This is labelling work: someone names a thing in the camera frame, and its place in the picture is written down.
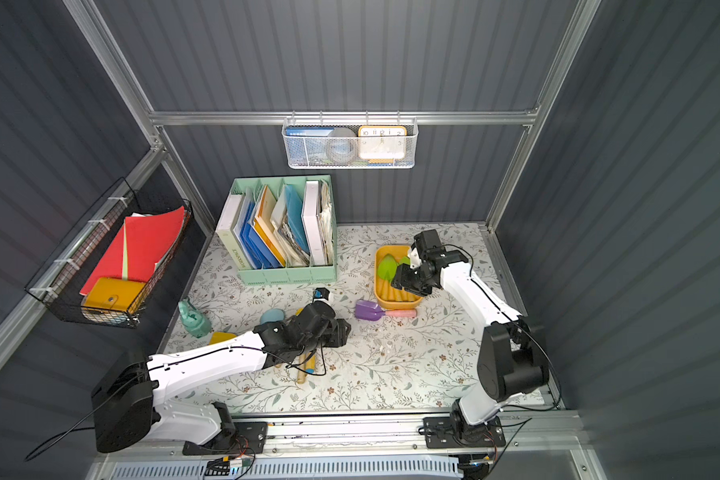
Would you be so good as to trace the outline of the purple shovel pink handle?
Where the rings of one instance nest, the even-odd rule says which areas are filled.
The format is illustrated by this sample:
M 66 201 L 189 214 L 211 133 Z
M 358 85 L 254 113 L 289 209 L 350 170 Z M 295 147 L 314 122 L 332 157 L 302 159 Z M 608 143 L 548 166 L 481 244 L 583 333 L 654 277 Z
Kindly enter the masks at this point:
M 354 316 L 360 320 L 378 321 L 383 317 L 415 318 L 417 311 L 413 310 L 385 310 L 378 303 L 369 300 L 358 300 L 354 307 Z

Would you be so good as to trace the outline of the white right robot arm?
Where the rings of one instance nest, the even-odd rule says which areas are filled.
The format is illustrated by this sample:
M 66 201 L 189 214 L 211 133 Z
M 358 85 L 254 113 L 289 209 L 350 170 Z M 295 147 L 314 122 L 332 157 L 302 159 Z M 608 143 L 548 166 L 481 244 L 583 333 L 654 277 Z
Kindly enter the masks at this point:
M 466 251 L 443 243 L 430 229 L 414 236 L 407 258 L 397 267 L 391 285 L 420 297 L 435 289 L 445 291 L 481 335 L 477 382 L 454 403 L 451 418 L 456 425 L 485 424 L 512 399 L 549 382 L 550 360 L 540 336 L 476 274 Z

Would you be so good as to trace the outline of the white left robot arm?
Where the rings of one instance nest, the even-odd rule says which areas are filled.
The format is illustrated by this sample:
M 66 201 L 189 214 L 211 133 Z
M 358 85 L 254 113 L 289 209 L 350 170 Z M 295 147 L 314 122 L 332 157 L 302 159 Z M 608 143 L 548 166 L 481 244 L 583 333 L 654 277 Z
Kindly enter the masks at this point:
M 232 375 L 293 364 L 305 353 L 346 345 L 350 324 L 322 299 L 285 321 L 268 322 L 231 340 L 196 349 L 121 356 L 91 394 L 96 449 L 124 450 L 139 442 L 181 441 L 189 455 L 252 446 L 222 402 L 190 405 L 181 395 Z

